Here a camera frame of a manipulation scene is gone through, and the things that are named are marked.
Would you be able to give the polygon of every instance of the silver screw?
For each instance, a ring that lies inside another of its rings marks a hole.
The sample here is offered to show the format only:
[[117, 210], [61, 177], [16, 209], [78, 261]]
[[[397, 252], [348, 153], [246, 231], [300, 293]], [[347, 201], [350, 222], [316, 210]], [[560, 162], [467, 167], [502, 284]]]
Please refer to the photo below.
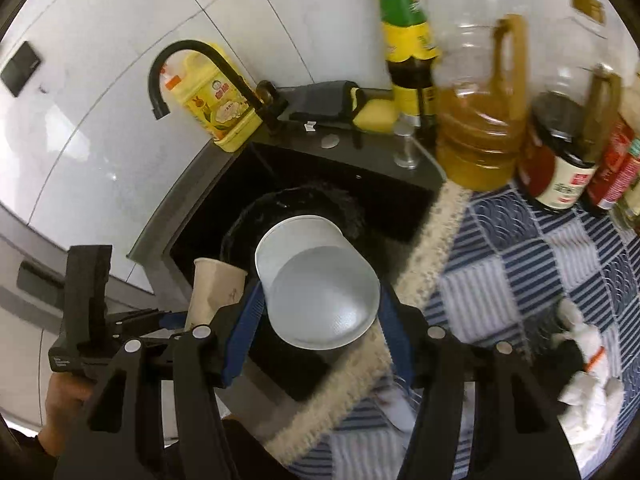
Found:
[[429, 329], [427, 330], [427, 335], [431, 339], [442, 339], [446, 335], [446, 332], [442, 327], [430, 326]]
[[204, 339], [209, 337], [210, 334], [211, 329], [209, 328], [209, 325], [200, 325], [193, 329], [193, 336], [196, 339]]
[[133, 354], [142, 348], [140, 339], [129, 339], [124, 345], [124, 351]]
[[507, 343], [506, 341], [500, 341], [496, 346], [495, 349], [500, 352], [501, 354], [505, 354], [505, 355], [509, 355], [511, 352], [513, 352], [513, 346], [511, 346], [509, 343]]

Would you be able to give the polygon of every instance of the black sink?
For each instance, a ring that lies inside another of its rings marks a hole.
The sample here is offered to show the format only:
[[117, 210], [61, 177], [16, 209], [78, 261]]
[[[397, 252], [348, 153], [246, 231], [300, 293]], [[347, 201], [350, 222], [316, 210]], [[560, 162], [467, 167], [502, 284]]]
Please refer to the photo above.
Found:
[[[172, 245], [170, 256], [191, 285], [194, 259], [221, 259], [223, 238], [247, 206], [267, 193], [318, 182], [347, 192], [359, 204], [365, 228], [351, 242], [381, 277], [393, 278], [398, 261], [402, 261], [399, 253], [410, 247], [442, 184], [439, 173], [431, 165], [425, 165], [422, 171], [396, 168], [392, 153], [385, 147], [394, 145], [391, 137], [367, 138], [363, 145], [351, 142], [350, 134], [341, 133], [343, 140], [338, 147], [322, 150], [319, 136], [299, 132], [278, 137], [265, 132], [254, 134], [252, 142], [219, 175]], [[371, 160], [372, 155], [387, 160]], [[241, 266], [235, 261], [229, 263]], [[243, 268], [254, 271], [248, 265]], [[250, 357], [295, 400], [308, 398], [330, 368], [320, 353], [282, 341], [266, 316], [260, 322]]]

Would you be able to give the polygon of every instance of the black faucet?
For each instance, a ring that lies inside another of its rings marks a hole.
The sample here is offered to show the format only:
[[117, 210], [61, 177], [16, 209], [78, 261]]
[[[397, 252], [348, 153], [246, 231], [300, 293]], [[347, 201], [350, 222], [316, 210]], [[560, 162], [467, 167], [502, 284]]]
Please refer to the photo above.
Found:
[[[222, 72], [229, 82], [235, 86], [238, 91], [242, 94], [250, 106], [252, 106], [258, 116], [267, 124], [272, 132], [275, 132], [280, 123], [277, 119], [277, 115], [270, 109], [270, 107], [262, 102], [258, 96], [249, 88], [247, 83], [244, 82], [242, 76], [238, 74], [228, 62], [226, 62], [225, 58], [222, 57], [215, 48], [208, 45], [207, 43], [203, 43], [202, 41], [196, 40], [182, 40], [176, 41], [172, 43], [168, 47], [166, 47], [158, 57], [154, 60], [151, 65], [151, 69], [149, 71], [148, 78], [148, 91], [149, 91], [149, 99], [151, 99], [151, 104], [154, 108], [154, 115], [156, 119], [162, 119], [165, 115], [170, 113], [169, 107], [166, 102], [162, 98], [162, 94], [160, 93], [160, 71], [164, 66], [166, 60], [171, 56], [171, 54], [175, 54], [176, 52], [180, 52], [181, 50], [195, 50], [201, 54], [207, 56]], [[261, 81], [258, 84], [258, 90], [264, 92], [265, 101], [273, 100], [275, 101], [277, 98], [277, 92], [273, 85], [267, 81]]]

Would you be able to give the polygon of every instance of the bottle handle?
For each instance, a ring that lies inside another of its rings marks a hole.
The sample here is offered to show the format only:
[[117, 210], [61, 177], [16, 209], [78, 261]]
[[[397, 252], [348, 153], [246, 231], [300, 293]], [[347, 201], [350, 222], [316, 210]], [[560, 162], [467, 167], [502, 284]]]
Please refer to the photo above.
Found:
[[[608, 101], [600, 105], [604, 85], [609, 86]], [[597, 162], [600, 159], [618, 116], [621, 98], [622, 78], [618, 74], [605, 73], [602, 68], [596, 68], [591, 75], [589, 94], [584, 104], [584, 123], [579, 139], [580, 154], [586, 162]]]
[[509, 118], [511, 121], [524, 120], [527, 114], [527, 23], [519, 14], [507, 14], [494, 28], [494, 70], [492, 91], [506, 94], [502, 70], [502, 44], [504, 37], [511, 33], [513, 39], [513, 79], [509, 97]]

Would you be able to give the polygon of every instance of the person's arm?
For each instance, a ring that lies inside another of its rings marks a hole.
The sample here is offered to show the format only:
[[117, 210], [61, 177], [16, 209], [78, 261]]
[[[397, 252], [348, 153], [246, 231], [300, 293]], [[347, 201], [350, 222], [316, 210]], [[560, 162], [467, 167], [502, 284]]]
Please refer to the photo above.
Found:
[[37, 436], [42, 449], [59, 457], [82, 404], [91, 397], [93, 384], [70, 373], [54, 373], [49, 380], [45, 401], [46, 422]]

